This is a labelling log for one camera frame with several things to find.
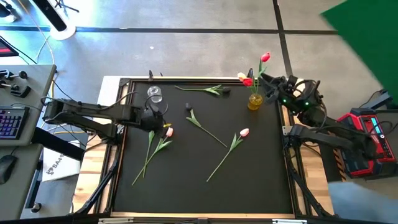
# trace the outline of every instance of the rgb keyboard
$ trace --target rgb keyboard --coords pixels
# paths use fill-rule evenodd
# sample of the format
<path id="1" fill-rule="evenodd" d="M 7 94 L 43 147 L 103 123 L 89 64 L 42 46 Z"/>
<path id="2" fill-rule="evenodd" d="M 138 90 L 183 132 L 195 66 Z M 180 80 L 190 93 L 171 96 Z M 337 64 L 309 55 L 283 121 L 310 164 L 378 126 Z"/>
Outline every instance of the rgb keyboard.
<path id="1" fill-rule="evenodd" d="M 0 140 L 19 139 L 28 114 L 25 106 L 0 106 Z"/>

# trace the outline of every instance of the green stem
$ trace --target green stem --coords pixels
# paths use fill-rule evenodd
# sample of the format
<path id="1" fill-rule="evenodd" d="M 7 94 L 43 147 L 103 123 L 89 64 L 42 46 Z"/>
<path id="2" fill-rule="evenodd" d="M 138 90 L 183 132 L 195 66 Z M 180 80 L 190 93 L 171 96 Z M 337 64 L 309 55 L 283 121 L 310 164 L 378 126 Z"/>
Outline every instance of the green stem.
<path id="1" fill-rule="evenodd" d="M 151 145 L 151 144 L 152 144 L 152 141 L 150 141 L 149 144 L 148 144 L 147 157 L 145 158 L 145 163 L 147 163 L 147 161 L 148 161 L 149 149 L 150 149 L 150 145 Z M 144 172 L 142 173 L 142 178 L 145 177 L 145 170 L 146 170 L 146 167 L 147 167 L 147 166 L 144 166 Z"/>
<path id="2" fill-rule="evenodd" d="M 201 128 L 202 130 L 206 131 L 207 134 L 211 135 L 213 138 L 215 138 L 219 143 L 221 143 L 224 147 L 228 148 L 228 146 L 226 144 L 224 144 L 222 141 L 220 141 L 216 136 L 214 136 L 213 134 L 211 134 L 209 131 L 207 131 L 205 128 L 203 128 L 202 126 L 198 126 L 199 128 Z"/>
<path id="3" fill-rule="evenodd" d="M 174 86 L 175 88 L 178 88 L 179 90 L 185 90 L 185 91 L 205 91 L 204 89 L 186 89 L 186 88 L 181 88 L 179 86 Z"/>
<path id="4" fill-rule="evenodd" d="M 153 158 L 153 156 L 156 154 L 156 151 L 150 156 L 150 158 L 148 159 L 148 161 L 145 163 L 144 167 L 141 169 L 141 171 L 139 172 L 139 174 L 137 175 L 136 179 L 134 180 L 134 182 L 131 184 L 132 186 L 137 182 L 138 177 L 141 175 L 141 173 L 144 171 L 145 166 L 148 165 L 149 161 Z"/>
<path id="5" fill-rule="evenodd" d="M 206 180 L 206 182 L 209 182 L 209 180 L 211 179 L 211 177 L 214 175 L 214 173 L 218 170 L 218 168 L 220 168 L 220 166 L 222 165 L 222 163 L 224 162 L 224 160 L 226 159 L 226 157 L 229 155 L 229 153 L 231 152 L 231 150 L 228 151 L 228 153 L 224 156 L 224 159 L 220 162 L 220 164 L 218 164 L 217 168 L 213 171 L 213 173 L 211 173 L 211 175 L 209 176 L 209 178 Z"/>

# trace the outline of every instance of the wooden base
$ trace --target wooden base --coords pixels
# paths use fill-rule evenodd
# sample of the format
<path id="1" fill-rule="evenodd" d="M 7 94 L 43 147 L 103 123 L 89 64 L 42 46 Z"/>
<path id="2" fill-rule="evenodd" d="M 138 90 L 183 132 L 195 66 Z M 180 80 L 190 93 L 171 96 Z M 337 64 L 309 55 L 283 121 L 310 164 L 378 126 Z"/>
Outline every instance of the wooden base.
<path id="1" fill-rule="evenodd" d="M 111 105 L 116 101 L 116 96 L 118 94 L 118 84 L 120 78 L 134 78 L 134 79 L 143 79 L 147 80 L 148 77 L 104 77 L 103 84 L 101 87 L 101 91 L 99 93 L 98 103 L 101 105 Z M 187 77 L 156 77 L 158 78 L 186 78 L 189 79 L 197 79 L 204 78 L 209 79 L 209 77 L 195 77 L 195 78 L 187 78 Z M 233 78 L 213 78 L 213 79 L 223 79 L 230 80 Z M 127 88 L 123 90 L 124 94 L 127 93 Z M 285 124 L 289 124 L 289 115 L 287 113 L 286 108 L 283 109 Z M 95 121 L 100 123 L 110 123 L 110 120 L 107 119 L 95 119 Z M 101 140 L 96 137 L 94 140 L 87 144 L 87 147 L 94 146 L 98 144 Z M 111 166 L 115 148 L 112 149 L 111 152 L 111 161 L 109 162 L 109 166 Z M 75 195 L 73 197 L 73 204 L 75 207 L 75 211 L 83 206 L 83 204 L 88 200 L 91 194 L 94 192 L 95 188 L 98 186 L 100 181 L 101 169 L 104 162 L 106 146 L 98 146 L 95 149 L 87 152 L 84 156 L 84 159 L 81 163 L 80 175 L 78 178 L 78 182 L 76 185 Z M 331 204 L 330 196 L 328 193 L 328 183 L 326 181 L 325 171 L 323 169 L 322 159 L 319 155 L 315 154 L 309 149 L 306 149 L 305 146 L 301 147 L 301 155 L 302 162 L 305 172 L 305 178 L 307 181 L 308 188 L 311 190 L 312 194 L 314 194 L 315 198 L 321 203 L 323 208 L 329 212 L 333 213 L 333 207 Z M 106 206 L 106 202 L 108 200 L 109 194 L 109 183 L 106 186 L 99 212 L 103 212 Z M 296 184 L 297 197 L 300 210 L 305 213 L 304 199 L 303 194 Z M 175 217 L 175 218 L 199 218 L 199 217 L 207 217 L 207 218 L 294 218 L 294 214 L 245 214 L 245 213 L 237 213 L 237 214 L 217 214 L 217 213 L 129 213 L 129 212 L 112 212 L 112 217 Z"/>

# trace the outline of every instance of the yellow vase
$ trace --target yellow vase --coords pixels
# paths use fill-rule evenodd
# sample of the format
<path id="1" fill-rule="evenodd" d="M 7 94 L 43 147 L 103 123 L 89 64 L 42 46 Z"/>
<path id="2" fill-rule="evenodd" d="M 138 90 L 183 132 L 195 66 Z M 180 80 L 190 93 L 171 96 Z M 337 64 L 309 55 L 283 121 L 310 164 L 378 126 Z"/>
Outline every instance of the yellow vase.
<path id="1" fill-rule="evenodd" d="M 262 96 L 259 94 L 252 94 L 249 97 L 248 108 L 250 110 L 258 110 L 262 105 Z"/>

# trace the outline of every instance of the red machine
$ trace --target red machine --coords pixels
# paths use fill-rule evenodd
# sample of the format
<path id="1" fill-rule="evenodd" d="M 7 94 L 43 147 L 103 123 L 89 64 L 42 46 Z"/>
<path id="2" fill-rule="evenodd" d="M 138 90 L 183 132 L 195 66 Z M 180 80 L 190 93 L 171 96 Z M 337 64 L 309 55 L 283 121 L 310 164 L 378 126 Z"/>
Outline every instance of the red machine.
<path id="1" fill-rule="evenodd" d="M 361 110 L 352 109 L 350 113 L 342 116 L 338 121 L 354 129 L 366 133 L 371 132 L 373 134 L 371 137 L 376 145 L 377 159 L 374 160 L 366 160 L 352 152 L 341 151 L 345 171 L 351 178 L 379 179 L 397 174 L 397 155 L 394 154 L 386 136 L 388 132 L 392 131 L 390 130 L 392 127 L 384 131 L 376 112 L 369 113 L 367 111 L 364 113 Z"/>

